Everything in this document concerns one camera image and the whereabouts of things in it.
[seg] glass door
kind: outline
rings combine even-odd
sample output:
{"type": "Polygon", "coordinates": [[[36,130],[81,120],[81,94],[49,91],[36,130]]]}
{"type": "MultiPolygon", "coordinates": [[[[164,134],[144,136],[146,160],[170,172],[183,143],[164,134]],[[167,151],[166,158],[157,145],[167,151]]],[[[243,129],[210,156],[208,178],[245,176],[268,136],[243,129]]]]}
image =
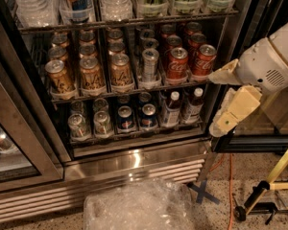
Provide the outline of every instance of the glass door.
{"type": "Polygon", "coordinates": [[[0,193],[62,179],[62,166],[0,64],[0,193]]]}

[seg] bottle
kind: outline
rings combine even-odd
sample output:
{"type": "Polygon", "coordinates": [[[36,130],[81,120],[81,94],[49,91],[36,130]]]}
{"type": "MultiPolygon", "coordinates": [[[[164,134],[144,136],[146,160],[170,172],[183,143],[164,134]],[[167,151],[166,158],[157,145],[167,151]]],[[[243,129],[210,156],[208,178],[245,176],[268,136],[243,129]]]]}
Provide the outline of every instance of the bottle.
{"type": "Polygon", "coordinates": [[[178,91],[174,91],[171,93],[170,98],[165,101],[162,107],[161,121],[163,126],[173,127],[178,123],[180,107],[180,93],[178,91]]]}
{"type": "Polygon", "coordinates": [[[200,112],[203,107],[203,90],[196,88],[192,95],[189,95],[181,110],[182,122],[191,124],[200,119],[200,112]]]}

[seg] ventilation grille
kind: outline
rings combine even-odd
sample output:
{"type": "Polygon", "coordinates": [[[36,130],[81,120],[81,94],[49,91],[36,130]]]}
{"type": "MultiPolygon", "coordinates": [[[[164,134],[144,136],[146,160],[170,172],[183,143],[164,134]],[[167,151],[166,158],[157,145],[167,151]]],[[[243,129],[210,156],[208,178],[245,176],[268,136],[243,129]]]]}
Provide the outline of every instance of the ventilation grille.
{"type": "Polygon", "coordinates": [[[285,82],[285,78],[277,70],[269,70],[266,75],[270,85],[281,86],[285,82]]]}

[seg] gold can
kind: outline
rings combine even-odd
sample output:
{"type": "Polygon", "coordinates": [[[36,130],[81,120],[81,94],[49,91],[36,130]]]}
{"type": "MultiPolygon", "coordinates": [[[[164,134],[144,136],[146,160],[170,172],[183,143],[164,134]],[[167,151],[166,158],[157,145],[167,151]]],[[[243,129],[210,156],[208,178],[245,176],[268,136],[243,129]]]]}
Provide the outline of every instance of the gold can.
{"type": "Polygon", "coordinates": [[[113,56],[110,72],[112,85],[125,86],[132,83],[132,68],[127,55],[117,54],[113,56]]]}
{"type": "Polygon", "coordinates": [[[82,58],[80,72],[84,89],[98,89],[106,85],[103,69],[96,57],[82,58]]]}
{"type": "Polygon", "coordinates": [[[84,45],[86,43],[96,44],[97,37],[94,31],[92,30],[81,30],[79,34],[79,44],[84,45]]]}
{"type": "Polygon", "coordinates": [[[97,48],[94,44],[83,44],[79,47],[79,58],[88,58],[98,56],[97,48]]]}
{"type": "Polygon", "coordinates": [[[68,38],[68,33],[56,33],[51,38],[51,46],[61,46],[62,48],[67,49],[70,45],[70,41],[68,38]]]}
{"type": "Polygon", "coordinates": [[[120,29],[113,29],[108,31],[107,42],[124,42],[124,34],[120,29]]]}
{"type": "Polygon", "coordinates": [[[65,48],[62,48],[61,46],[55,46],[50,48],[50,50],[48,51],[48,58],[49,60],[59,59],[63,61],[64,65],[68,70],[68,73],[70,74],[70,77],[72,78],[72,80],[74,79],[74,69],[72,68],[69,55],[65,48]]]}
{"type": "Polygon", "coordinates": [[[108,54],[110,56],[114,56],[117,54],[125,54],[125,49],[125,43],[123,42],[110,42],[110,44],[108,44],[108,54]]]}
{"type": "Polygon", "coordinates": [[[59,59],[51,60],[46,64],[45,70],[51,80],[53,88],[58,93],[63,94],[75,90],[75,84],[63,61],[59,59]]]}

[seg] stainless steel panel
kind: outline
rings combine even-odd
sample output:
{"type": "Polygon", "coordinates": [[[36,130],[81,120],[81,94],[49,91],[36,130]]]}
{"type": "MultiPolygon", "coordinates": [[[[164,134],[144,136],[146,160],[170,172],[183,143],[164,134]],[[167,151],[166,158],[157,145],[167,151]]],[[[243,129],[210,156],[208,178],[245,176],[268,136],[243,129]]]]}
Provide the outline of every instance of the stainless steel panel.
{"type": "Polygon", "coordinates": [[[198,139],[192,144],[169,143],[167,147],[133,149],[71,163],[65,167],[64,181],[0,194],[0,222],[83,206],[89,194],[145,178],[158,176],[179,183],[199,180],[201,175],[205,178],[205,163],[214,156],[209,144],[198,139]]]}

